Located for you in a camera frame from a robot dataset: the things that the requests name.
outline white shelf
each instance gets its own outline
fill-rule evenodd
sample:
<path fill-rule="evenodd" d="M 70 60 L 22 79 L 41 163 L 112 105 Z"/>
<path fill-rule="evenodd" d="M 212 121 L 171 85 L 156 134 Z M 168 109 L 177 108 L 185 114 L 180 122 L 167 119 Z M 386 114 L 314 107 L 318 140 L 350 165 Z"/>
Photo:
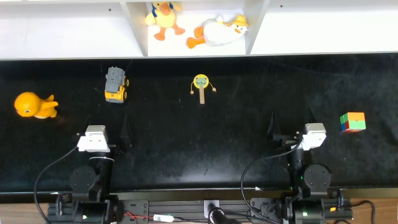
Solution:
<path fill-rule="evenodd" d="M 0 0 L 0 59 L 227 57 L 398 52 L 397 0 L 182 0 L 177 24 L 158 41 L 147 0 Z M 203 21 L 244 14 L 245 38 L 194 49 Z"/>

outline toy truck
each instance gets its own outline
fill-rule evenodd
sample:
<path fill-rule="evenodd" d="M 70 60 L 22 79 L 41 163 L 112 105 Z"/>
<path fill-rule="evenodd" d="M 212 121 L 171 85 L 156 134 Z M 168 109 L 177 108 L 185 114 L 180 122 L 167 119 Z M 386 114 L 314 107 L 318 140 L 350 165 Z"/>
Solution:
<path fill-rule="evenodd" d="M 126 88 L 130 85 L 124 70 L 118 67 L 110 67 L 105 77 L 105 100 L 111 103 L 124 103 L 127 99 Z"/>

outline black table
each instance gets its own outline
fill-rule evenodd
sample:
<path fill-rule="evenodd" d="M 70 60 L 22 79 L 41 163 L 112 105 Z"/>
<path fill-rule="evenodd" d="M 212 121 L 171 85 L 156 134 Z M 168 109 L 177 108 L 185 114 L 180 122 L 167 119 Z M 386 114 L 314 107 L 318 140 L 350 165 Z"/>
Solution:
<path fill-rule="evenodd" d="M 127 69 L 128 103 L 104 100 L 108 67 Z M 198 73 L 217 88 L 206 104 L 190 94 Z M 21 118 L 16 96 L 51 94 L 54 119 Z M 47 164 L 75 144 L 76 133 L 103 124 L 110 140 L 123 118 L 133 150 L 116 156 L 113 192 L 237 188 L 247 164 L 272 149 L 265 136 L 272 111 L 286 134 L 302 130 L 312 111 L 327 130 L 313 161 L 332 171 L 332 187 L 397 187 L 398 55 L 311 55 L 137 60 L 55 60 L 0 63 L 0 192 L 31 192 Z M 367 130 L 340 131 L 340 116 L 363 111 Z M 42 178 L 40 191 L 67 190 L 69 173 L 88 163 L 74 153 Z M 289 188 L 279 160 L 253 167 L 247 186 Z"/>

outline colorful cube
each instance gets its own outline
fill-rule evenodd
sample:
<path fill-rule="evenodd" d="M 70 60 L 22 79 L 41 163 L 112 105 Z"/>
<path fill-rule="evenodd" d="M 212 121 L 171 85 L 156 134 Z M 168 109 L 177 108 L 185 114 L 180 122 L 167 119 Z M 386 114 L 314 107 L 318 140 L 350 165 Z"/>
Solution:
<path fill-rule="evenodd" d="M 341 131 L 354 133 L 366 129 L 365 114 L 362 112 L 348 112 L 340 117 Z"/>

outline duck's orange beak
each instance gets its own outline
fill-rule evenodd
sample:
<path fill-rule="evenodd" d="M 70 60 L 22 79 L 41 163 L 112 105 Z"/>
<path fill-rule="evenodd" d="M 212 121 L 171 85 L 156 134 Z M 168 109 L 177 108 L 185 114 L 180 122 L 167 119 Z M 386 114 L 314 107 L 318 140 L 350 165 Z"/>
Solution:
<path fill-rule="evenodd" d="M 160 9 L 160 11 L 162 12 L 163 15 L 166 15 L 166 16 L 167 16 L 167 15 L 170 14 L 171 8 L 170 8 L 169 4 L 167 4 L 166 2 L 165 2 L 165 3 L 162 3 L 162 4 L 160 5 L 159 9 Z"/>

